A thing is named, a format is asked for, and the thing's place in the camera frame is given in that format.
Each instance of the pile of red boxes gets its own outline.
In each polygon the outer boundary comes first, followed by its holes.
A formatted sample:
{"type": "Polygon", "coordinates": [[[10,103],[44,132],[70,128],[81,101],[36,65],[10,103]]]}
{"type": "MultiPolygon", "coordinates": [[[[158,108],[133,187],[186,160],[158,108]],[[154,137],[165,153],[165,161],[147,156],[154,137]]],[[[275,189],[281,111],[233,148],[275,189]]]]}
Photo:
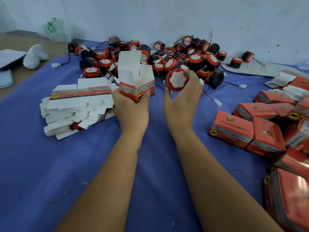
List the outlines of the pile of red boxes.
{"type": "Polygon", "coordinates": [[[266,210],[284,231],[309,231],[309,96],[260,91],[253,102],[218,111],[208,135],[272,160],[266,210]]]}

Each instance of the light blue object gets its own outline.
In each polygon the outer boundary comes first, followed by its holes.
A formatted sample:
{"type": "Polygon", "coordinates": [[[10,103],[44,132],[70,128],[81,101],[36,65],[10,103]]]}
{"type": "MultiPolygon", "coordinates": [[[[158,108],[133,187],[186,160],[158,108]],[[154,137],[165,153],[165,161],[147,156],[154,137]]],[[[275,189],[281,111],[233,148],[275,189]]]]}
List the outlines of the light blue object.
{"type": "Polygon", "coordinates": [[[297,64],[297,67],[298,67],[299,69],[309,70],[309,62],[308,62],[308,61],[307,61],[307,62],[299,62],[299,63],[297,64]]]}
{"type": "Polygon", "coordinates": [[[13,84],[11,70],[0,71],[0,89],[12,86],[13,84]]]}

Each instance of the clear plastic bag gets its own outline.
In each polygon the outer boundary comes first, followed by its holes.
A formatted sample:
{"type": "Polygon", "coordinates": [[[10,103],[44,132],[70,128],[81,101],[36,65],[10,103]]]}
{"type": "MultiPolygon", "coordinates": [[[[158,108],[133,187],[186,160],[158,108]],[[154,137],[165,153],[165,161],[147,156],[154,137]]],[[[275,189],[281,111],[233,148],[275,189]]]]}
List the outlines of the clear plastic bag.
{"type": "Polygon", "coordinates": [[[53,42],[70,43],[73,40],[73,31],[69,24],[62,19],[52,18],[46,24],[43,24],[38,34],[49,38],[53,42]]]}

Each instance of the yellow circle logo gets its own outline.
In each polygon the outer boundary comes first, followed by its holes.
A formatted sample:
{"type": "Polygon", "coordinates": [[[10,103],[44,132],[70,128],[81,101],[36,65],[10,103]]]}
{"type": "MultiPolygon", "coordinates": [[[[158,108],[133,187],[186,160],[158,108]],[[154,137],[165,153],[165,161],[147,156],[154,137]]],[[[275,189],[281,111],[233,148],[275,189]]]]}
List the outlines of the yellow circle logo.
{"type": "Polygon", "coordinates": [[[218,132],[215,131],[215,130],[212,130],[212,131],[211,131],[211,135],[212,135],[212,136],[217,136],[217,135],[218,135],[218,132]]]}
{"type": "Polygon", "coordinates": [[[299,118],[299,115],[297,113],[290,113],[289,114],[289,117],[292,119],[292,120],[297,120],[299,118]]]}
{"type": "Polygon", "coordinates": [[[268,184],[270,182],[270,176],[266,176],[265,178],[264,178],[264,184],[268,184]]]}

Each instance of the blue tablecloth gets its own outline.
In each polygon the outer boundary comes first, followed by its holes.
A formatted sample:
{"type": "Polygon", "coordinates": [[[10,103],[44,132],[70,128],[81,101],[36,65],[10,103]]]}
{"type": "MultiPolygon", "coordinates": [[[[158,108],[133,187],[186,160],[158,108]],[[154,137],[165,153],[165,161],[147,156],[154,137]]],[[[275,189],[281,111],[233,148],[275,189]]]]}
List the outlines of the blue tablecloth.
{"type": "MultiPolygon", "coordinates": [[[[51,68],[51,63],[66,62],[67,58],[66,54],[52,60],[0,101],[0,231],[52,231],[87,187],[83,183],[90,182],[102,167],[120,136],[116,117],[63,140],[45,136],[41,99],[50,96],[57,85],[76,84],[82,73],[77,56],[72,56],[67,65],[51,68]],[[59,172],[63,174],[53,178],[42,195],[47,181],[59,172]],[[42,200],[66,193],[55,203],[42,200]]],[[[207,131],[217,110],[231,113],[238,103],[251,102],[259,90],[268,89],[263,83],[269,78],[226,73],[225,81],[246,84],[247,88],[223,83],[211,89],[209,95],[222,102],[221,108],[209,97],[201,97],[194,131],[218,162],[262,205],[261,180],[266,175],[266,161],[208,136],[207,131]]],[[[156,82],[164,86],[160,79],[156,82]]],[[[149,125],[137,162],[126,231],[202,231],[164,121],[163,95],[164,91],[156,87],[150,99],[149,125]]]]}

